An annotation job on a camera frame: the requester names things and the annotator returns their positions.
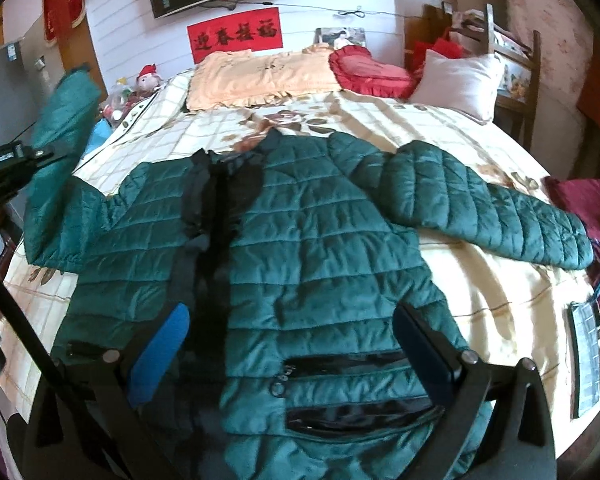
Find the grey keyboard-like device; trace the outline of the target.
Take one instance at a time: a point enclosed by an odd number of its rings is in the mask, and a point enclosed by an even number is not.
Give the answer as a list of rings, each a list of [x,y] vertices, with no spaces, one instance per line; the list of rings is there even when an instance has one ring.
[[[573,348],[573,416],[580,418],[600,400],[600,309],[596,302],[573,302],[568,307]]]

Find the framed photo at headboard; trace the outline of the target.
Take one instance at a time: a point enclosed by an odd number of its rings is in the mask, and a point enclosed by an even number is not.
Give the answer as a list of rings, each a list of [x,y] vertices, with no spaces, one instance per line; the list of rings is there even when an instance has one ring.
[[[328,44],[338,50],[347,46],[366,47],[365,30],[355,27],[321,27],[315,31],[316,44]]]

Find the dark green quilted puffer jacket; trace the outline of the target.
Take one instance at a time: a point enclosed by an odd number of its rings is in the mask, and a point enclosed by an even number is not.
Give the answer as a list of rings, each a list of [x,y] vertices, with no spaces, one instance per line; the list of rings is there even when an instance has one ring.
[[[106,195],[74,174],[99,92],[61,79],[33,133],[69,154],[32,180],[24,249],[78,281],[53,356],[82,370],[166,309],[188,333],[155,400],[159,448],[191,479],[393,479],[439,413],[393,336],[402,304],[466,341],[419,248],[423,229],[564,270],[582,222],[483,181],[441,148],[393,153],[335,132],[271,131],[249,151],[143,162]]]

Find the cream floral plaid bedspread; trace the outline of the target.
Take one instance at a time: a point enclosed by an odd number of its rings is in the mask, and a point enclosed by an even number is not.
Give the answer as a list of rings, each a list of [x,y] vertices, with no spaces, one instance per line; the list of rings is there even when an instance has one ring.
[[[350,91],[286,99],[256,107],[184,110],[190,73],[180,73],[129,114],[76,172],[99,191],[116,192],[141,162],[180,158],[198,150],[225,153],[269,128],[299,136],[341,131],[384,151],[414,140],[443,148],[484,180],[542,197],[544,168],[507,133],[441,107],[360,96]],[[463,336],[483,359],[510,364],[528,356],[538,364],[555,446],[565,452],[594,420],[577,415],[574,347],[567,311],[588,298],[584,272],[523,263],[438,234],[422,233],[420,251],[448,298]]]

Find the plush doll with red hat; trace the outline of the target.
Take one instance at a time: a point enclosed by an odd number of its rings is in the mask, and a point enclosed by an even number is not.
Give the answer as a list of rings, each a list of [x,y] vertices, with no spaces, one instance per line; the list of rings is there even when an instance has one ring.
[[[150,96],[162,84],[162,77],[157,72],[155,64],[145,65],[136,77],[135,92],[139,96]]]

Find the red banner with black calligraphy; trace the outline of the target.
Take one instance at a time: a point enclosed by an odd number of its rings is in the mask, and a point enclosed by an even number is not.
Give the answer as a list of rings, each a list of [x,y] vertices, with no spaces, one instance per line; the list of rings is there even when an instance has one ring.
[[[283,47],[282,26],[276,6],[189,25],[187,35],[196,64],[214,52],[256,52]]]

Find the grey refrigerator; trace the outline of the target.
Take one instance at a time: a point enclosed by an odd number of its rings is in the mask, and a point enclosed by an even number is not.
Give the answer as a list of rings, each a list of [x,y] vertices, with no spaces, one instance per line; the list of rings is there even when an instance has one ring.
[[[24,66],[18,41],[0,46],[0,145],[29,144],[41,98]]]

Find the peach ruffled pillow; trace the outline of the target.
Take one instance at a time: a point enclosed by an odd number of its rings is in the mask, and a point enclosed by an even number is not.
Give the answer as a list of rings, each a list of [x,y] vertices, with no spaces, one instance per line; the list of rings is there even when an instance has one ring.
[[[213,52],[194,70],[187,109],[250,107],[338,91],[340,84],[329,66],[332,52],[327,44],[271,55],[254,55],[249,50]]]

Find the wooden chair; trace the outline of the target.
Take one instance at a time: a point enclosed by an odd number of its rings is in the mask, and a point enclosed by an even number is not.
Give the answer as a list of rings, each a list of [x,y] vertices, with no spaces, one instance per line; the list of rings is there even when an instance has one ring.
[[[540,91],[541,34],[537,30],[532,32],[531,44],[527,46],[496,22],[490,3],[481,11],[463,12],[457,12],[449,2],[440,6],[426,4],[424,18],[431,38],[458,39],[467,54],[492,53],[503,62],[495,118],[503,119],[508,134],[530,151]]]

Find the pale pink square pillow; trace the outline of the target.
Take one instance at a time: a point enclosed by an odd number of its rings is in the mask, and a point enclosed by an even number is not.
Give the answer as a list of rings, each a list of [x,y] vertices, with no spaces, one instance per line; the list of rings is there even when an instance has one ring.
[[[455,110],[484,125],[493,120],[504,72],[505,64],[493,53],[446,58],[428,50],[422,78],[408,100]]]

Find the light blue bag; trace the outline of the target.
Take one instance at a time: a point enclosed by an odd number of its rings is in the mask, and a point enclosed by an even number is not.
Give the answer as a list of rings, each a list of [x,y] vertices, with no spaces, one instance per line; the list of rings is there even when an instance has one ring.
[[[112,133],[112,127],[106,118],[100,118],[94,125],[82,157],[94,152],[104,144]]]

